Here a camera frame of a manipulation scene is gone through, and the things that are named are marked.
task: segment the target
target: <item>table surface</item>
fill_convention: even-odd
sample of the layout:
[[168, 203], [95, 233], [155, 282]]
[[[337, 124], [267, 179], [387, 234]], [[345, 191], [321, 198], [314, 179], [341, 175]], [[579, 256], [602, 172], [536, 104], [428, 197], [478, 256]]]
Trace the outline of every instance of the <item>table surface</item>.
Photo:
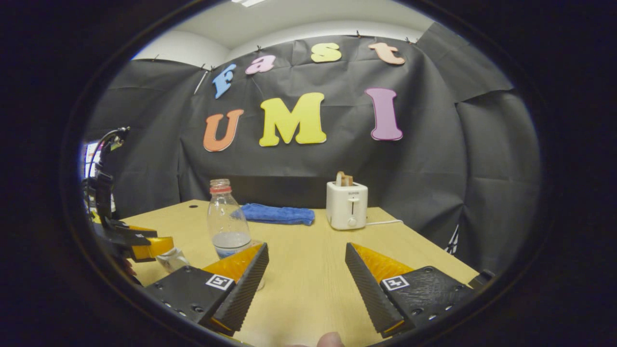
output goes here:
[[[202, 268], [218, 261], [205, 228], [207, 209], [207, 201], [193, 200], [124, 221], [153, 228], [159, 236], [172, 236], [191, 265]], [[322, 334], [337, 331], [346, 346], [382, 341], [345, 264], [347, 242], [366, 246], [414, 269], [437, 267], [462, 283], [478, 275], [403, 223], [337, 231], [330, 227], [324, 209], [314, 211], [311, 226], [249, 222], [253, 239], [268, 243], [270, 263], [263, 275], [265, 286], [256, 292], [235, 339], [254, 346], [315, 346]], [[378, 207], [369, 207], [367, 216], [368, 223], [395, 219]], [[144, 286], [167, 275], [158, 262], [133, 267]]]

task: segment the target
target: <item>blue towel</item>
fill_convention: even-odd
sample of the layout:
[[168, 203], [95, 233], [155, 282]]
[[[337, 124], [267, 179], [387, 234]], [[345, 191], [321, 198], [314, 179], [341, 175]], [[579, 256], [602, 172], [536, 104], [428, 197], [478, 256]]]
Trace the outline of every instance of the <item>blue towel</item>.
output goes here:
[[242, 211], [247, 220], [273, 224], [306, 224], [311, 225], [315, 213], [310, 209], [295, 207], [270, 207], [260, 204], [246, 204]]

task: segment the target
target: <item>yellow letter m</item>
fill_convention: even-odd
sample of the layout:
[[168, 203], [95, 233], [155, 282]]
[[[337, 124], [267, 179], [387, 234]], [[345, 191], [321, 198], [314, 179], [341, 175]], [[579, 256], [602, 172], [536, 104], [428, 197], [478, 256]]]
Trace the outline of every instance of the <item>yellow letter m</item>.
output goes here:
[[321, 93], [307, 93], [298, 99], [293, 111], [289, 111], [280, 98], [268, 99], [262, 102], [265, 111], [263, 121], [263, 137], [259, 140], [262, 147], [276, 146], [279, 142], [275, 128], [285, 143], [291, 138], [300, 125], [296, 136], [298, 143], [322, 143], [326, 141], [326, 134], [321, 130], [320, 105], [323, 100]]

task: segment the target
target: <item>black backdrop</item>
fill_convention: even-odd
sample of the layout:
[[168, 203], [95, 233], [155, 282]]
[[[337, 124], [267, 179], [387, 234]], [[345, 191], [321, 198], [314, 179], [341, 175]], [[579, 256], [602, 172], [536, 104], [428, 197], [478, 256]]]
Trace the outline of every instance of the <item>black backdrop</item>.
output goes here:
[[[337, 43], [342, 58], [314, 63], [311, 47]], [[368, 45], [385, 42], [406, 62], [391, 65]], [[246, 75], [261, 56], [274, 68]], [[231, 87], [212, 83], [231, 63]], [[371, 138], [367, 88], [396, 91], [399, 141]], [[325, 95], [325, 143], [261, 147], [262, 101], [292, 110], [305, 93]], [[243, 109], [234, 141], [204, 149], [205, 119]], [[325, 207], [325, 183], [338, 170], [369, 187], [380, 206], [442, 248], [458, 226], [457, 257], [477, 270], [502, 270], [527, 237], [540, 189], [539, 147], [529, 112], [504, 74], [467, 41], [434, 24], [417, 42], [325, 36], [264, 48], [212, 73], [178, 62], [131, 61], [95, 108], [87, 140], [130, 125], [113, 152], [120, 217], [190, 199], [209, 199], [208, 182], [228, 177], [240, 203]], [[221, 120], [217, 138], [225, 135]]]

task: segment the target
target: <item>water bottle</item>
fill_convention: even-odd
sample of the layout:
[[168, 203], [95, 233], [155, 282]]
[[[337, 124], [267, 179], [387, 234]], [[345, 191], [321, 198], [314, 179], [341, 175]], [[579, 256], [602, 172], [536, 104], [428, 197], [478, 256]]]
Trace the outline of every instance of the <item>water bottle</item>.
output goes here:
[[249, 224], [240, 205], [231, 196], [230, 181], [211, 180], [207, 229], [218, 257], [223, 259], [251, 245]]

